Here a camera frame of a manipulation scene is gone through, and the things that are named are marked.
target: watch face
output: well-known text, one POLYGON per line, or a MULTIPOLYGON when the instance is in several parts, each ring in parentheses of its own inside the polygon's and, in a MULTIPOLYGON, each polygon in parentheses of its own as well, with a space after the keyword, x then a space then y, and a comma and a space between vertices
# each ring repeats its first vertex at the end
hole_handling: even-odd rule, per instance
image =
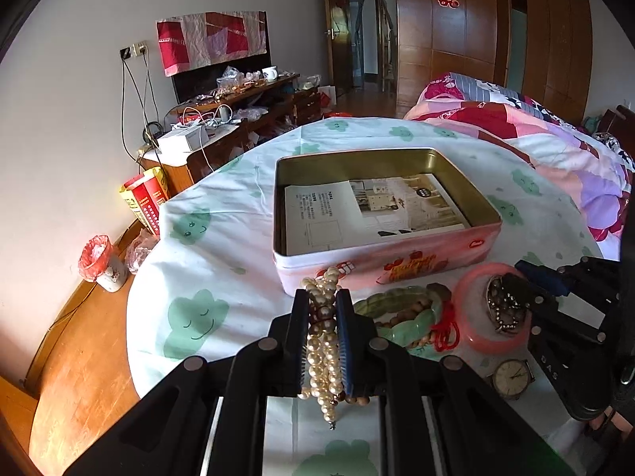
POLYGON ((504 361, 494 371, 491 382, 502 397, 514 399, 531 383, 529 367, 522 360, 504 361))

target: white box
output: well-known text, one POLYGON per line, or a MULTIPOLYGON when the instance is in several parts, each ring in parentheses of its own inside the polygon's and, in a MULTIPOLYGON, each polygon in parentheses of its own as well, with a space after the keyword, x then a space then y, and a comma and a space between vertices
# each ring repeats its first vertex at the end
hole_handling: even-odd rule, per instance
POLYGON ((157 139, 162 154, 186 154, 194 152, 208 142, 205 125, 196 125, 188 129, 172 129, 157 139))

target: jade bangle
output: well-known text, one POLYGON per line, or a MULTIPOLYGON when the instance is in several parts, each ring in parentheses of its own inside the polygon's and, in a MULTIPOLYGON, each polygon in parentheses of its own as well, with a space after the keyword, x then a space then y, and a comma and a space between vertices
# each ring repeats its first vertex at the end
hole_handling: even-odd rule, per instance
POLYGON ((432 305, 430 309, 421 311, 414 320, 404 321, 393 327, 377 328, 377 334, 382 338, 406 347, 429 334, 430 328, 441 320, 443 303, 436 292, 421 286, 394 288, 356 302, 354 309, 360 315, 378 319, 386 313, 398 313, 398 311, 406 310, 423 298, 430 299, 432 305))

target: bed headboard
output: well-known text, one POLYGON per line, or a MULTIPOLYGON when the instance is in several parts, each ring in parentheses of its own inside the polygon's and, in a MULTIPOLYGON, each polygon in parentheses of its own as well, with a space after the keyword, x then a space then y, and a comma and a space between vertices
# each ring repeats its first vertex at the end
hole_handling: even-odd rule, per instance
POLYGON ((635 157, 635 113, 618 105, 615 111, 607 110, 598 125, 598 132, 608 132, 617 138, 621 148, 635 157))

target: red plastic bag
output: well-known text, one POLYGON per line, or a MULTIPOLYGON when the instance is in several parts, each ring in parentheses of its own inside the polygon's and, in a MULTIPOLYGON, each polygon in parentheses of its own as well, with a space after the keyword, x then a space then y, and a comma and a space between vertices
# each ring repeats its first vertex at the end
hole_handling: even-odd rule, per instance
POLYGON ((106 272, 111 254, 112 244, 108 236, 105 234, 95 236, 86 244, 79 257, 77 267, 80 276, 89 282, 94 282, 106 272))

